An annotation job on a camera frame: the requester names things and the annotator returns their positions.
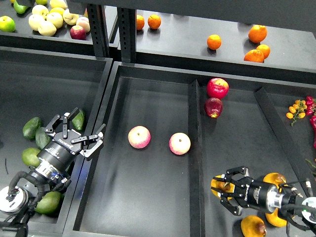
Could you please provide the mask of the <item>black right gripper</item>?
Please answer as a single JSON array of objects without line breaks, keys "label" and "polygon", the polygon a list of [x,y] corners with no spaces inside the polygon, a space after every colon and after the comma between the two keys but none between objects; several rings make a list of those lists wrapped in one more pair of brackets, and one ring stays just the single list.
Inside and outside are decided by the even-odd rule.
[{"label": "black right gripper", "polygon": [[[233,179],[235,175],[242,175],[239,180]],[[265,213],[273,213],[275,197],[278,189],[275,184],[256,181],[249,177],[249,169],[246,166],[239,166],[228,169],[220,177],[213,177],[220,182],[235,185],[233,193],[226,193],[216,188],[211,188],[220,193],[220,203],[234,216],[241,215],[241,208],[252,208]]]}]

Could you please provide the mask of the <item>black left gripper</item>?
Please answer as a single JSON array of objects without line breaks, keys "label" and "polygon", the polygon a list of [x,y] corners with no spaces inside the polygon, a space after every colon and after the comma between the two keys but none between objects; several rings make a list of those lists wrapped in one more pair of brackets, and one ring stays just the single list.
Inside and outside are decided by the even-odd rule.
[{"label": "black left gripper", "polygon": [[[41,161],[46,161],[56,170],[64,172],[74,158],[80,153],[86,160],[91,160],[93,154],[103,148],[106,125],[103,123],[95,134],[81,136],[75,130],[68,130],[70,121],[79,113],[75,107],[70,113],[57,114],[45,127],[44,131],[53,139],[38,153]],[[55,129],[62,124],[62,132]]]}]

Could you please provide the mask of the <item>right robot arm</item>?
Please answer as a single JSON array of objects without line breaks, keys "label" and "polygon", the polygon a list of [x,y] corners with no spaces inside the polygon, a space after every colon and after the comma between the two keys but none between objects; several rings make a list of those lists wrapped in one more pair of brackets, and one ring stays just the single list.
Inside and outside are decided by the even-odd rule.
[{"label": "right robot arm", "polygon": [[210,188],[223,205],[234,216],[240,216],[245,208],[265,214],[276,213],[286,224],[302,231],[316,232],[316,197],[313,196],[309,179],[302,181],[306,196],[302,196],[294,183],[269,183],[249,176],[245,166],[228,169],[224,174],[212,178]]}]

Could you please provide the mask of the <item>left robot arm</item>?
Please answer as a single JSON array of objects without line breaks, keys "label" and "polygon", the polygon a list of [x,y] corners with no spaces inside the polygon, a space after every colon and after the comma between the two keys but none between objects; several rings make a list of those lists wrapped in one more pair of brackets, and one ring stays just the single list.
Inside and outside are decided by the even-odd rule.
[{"label": "left robot arm", "polygon": [[0,224],[1,231],[26,237],[28,221],[43,197],[70,185],[71,176],[66,169],[76,156],[91,160],[93,153],[103,147],[106,125],[102,124],[92,135],[83,136],[70,128],[78,114],[79,108],[75,108],[62,116],[56,115],[44,129],[51,140],[37,155],[38,167],[16,173],[9,185],[0,191],[0,210],[8,215]]}]

